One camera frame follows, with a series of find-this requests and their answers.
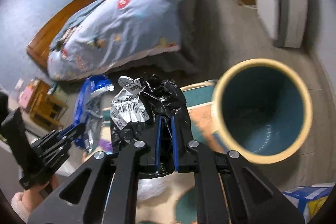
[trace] black plastic bag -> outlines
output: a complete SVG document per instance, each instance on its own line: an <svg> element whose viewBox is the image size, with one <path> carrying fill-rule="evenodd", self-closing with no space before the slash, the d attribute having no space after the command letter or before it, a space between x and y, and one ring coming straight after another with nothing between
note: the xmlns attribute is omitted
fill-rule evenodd
<svg viewBox="0 0 336 224"><path fill-rule="evenodd" d="M161 80L157 75L137 80L141 83L139 99L145 106L149 119L144 122L128 122L122 129L111 119L110 130L113 153L118 153L126 145L138 141L144 130L153 128L155 117L160 115L164 123L161 139L160 172L140 174L140 178L164 176L173 171L171 162L169 162L172 158L171 116L173 115L179 124L185 123L190 128L186 100L181 89L173 80Z"/></svg>

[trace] crumpled plastic bag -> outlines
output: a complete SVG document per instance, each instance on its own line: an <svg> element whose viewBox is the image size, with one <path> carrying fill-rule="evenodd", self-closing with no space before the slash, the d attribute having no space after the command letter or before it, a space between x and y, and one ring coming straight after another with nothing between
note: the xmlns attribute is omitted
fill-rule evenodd
<svg viewBox="0 0 336 224"><path fill-rule="evenodd" d="M137 201L161 195L169 186L165 177L139 179Z"/></svg>
<svg viewBox="0 0 336 224"><path fill-rule="evenodd" d="M123 89L115 97L116 100L113 99L110 112L113 153L118 153L125 146L139 140L142 131L152 128L155 124L155 117L160 115L164 123L161 139L160 172L140 173L139 178L148 179L172 173L174 169L172 169L171 164L167 163L172 155L171 116L173 115L180 125L184 123L190 130L190 118L181 89L173 80L162 80L157 75L146 79L137 78L136 80L121 76L118 83L121 83ZM136 90L132 94L134 100L126 100L129 96L123 95L129 91L125 90L131 90L132 88ZM137 104L135 108L129 108L130 105L134 104ZM139 118L139 115L135 115L135 113L139 114L144 111L142 119ZM118 124L116 117L119 116L122 117L123 121Z"/></svg>

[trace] wooden headboard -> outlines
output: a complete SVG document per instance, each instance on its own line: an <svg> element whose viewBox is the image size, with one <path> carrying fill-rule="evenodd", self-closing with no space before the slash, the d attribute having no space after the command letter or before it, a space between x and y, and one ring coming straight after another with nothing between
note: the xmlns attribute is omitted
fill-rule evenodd
<svg viewBox="0 0 336 224"><path fill-rule="evenodd" d="M60 10L42 27L33 40L27 45L26 51L30 57L42 68L47 70L49 46L52 40L73 14L92 2L94 2L94 0L74 0Z"/></svg>

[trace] bed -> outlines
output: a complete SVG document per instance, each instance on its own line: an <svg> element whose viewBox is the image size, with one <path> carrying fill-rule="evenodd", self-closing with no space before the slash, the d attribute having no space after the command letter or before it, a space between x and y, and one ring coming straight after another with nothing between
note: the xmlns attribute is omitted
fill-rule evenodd
<svg viewBox="0 0 336 224"><path fill-rule="evenodd" d="M149 0L151 5L158 6L155 8L151 8L151 5L146 6L145 11L154 13L154 16L150 14L150 19L144 18L143 22L142 13L138 12L139 7L136 7L136 13L133 11L132 14L129 14L130 10L125 9L129 0L119 0L117 6L115 6L116 0L86 1L87 4L83 0L74 0L62 9L60 13L63 16L58 13L52 18L46 24L47 27L44 26L27 47L28 54L48 70L51 79L79 80L90 75L149 65L156 65L166 72L175 70L182 70L188 74L197 72L195 66L197 56L193 49L196 0L178 0L175 8L165 8L167 2L173 2L172 0ZM146 5L141 3L141 0L134 3L138 3L140 7ZM73 7L73 15L69 14L69 6ZM123 9L124 11L113 18L113 26L106 26L106 20L102 18L111 17L111 14L115 13L114 8L117 12ZM137 18L137 21L129 23L134 18ZM114 30L120 26L124 29L128 26L128 30L131 31L118 36ZM133 29L145 34L138 38L137 32L135 33ZM123 41L121 37L131 39Z"/></svg>

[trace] white label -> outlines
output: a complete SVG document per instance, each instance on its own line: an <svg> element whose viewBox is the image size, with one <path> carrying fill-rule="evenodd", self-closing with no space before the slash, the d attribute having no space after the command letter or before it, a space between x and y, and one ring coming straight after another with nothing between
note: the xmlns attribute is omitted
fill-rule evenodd
<svg viewBox="0 0 336 224"><path fill-rule="evenodd" d="M139 79L133 80L126 76L118 79L123 88L112 100L110 116L119 129L123 129L129 122L145 122L149 119L146 108L139 99L142 89Z"/></svg>
<svg viewBox="0 0 336 224"><path fill-rule="evenodd" d="M328 187L334 187L334 186L335 186L335 182L330 182L330 183L314 184L311 187L328 188Z"/></svg>
<svg viewBox="0 0 336 224"><path fill-rule="evenodd" d="M325 188L320 188L320 189L318 189L316 191L313 191L313 193L311 193L310 195L306 196L305 199L313 199L314 197L316 197L319 194L321 194L324 190L325 190Z"/></svg>
<svg viewBox="0 0 336 224"><path fill-rule="evenodd" d="M114 90L114 85L108 85L108 86L107 86L107 89L108 89L109 91L113 91L113 90Z"/></svg>
<svg viewBox="0 0 336 224"><path fill-rule="evenodd" d="M23 79L20 78L20 79L18 80L18 82L16 83L15 89L16 89L16 90L20 90L21 87L22 87L22 85L23 85L23 82L24 82Z"/></svg>
<svg viewBox="0 0 336 224"><path fill-rule="evenodd" d="M300 190L300 189L302 189L302 188L303 188L303 187L296 187L296 188L290 189L290 190L288 190L288 191L285 191L285 193L291 194L291 193L295 192L296 190Z"/></svg>

